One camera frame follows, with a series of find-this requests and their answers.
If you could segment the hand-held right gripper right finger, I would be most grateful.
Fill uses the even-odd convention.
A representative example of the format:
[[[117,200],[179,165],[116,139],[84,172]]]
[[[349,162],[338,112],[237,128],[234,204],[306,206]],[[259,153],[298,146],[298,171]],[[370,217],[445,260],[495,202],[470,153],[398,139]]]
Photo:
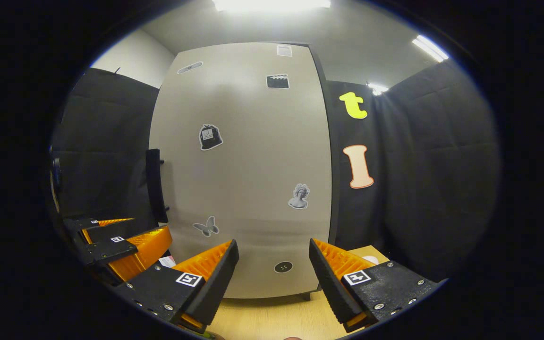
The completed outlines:
[[[442,287],[397,261],[374,264],[312,238],[309,260],[330,308],[348,333],[377,326],[421,303]]]

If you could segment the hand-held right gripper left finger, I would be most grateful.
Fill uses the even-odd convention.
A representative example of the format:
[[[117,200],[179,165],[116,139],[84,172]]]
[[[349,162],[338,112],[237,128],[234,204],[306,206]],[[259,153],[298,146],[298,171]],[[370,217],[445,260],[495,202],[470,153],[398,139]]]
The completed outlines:
[[[166,325],[203,334],[212,323],[239,261],[235,239],[172,268],[155,263],[114,288],[123,301]]]

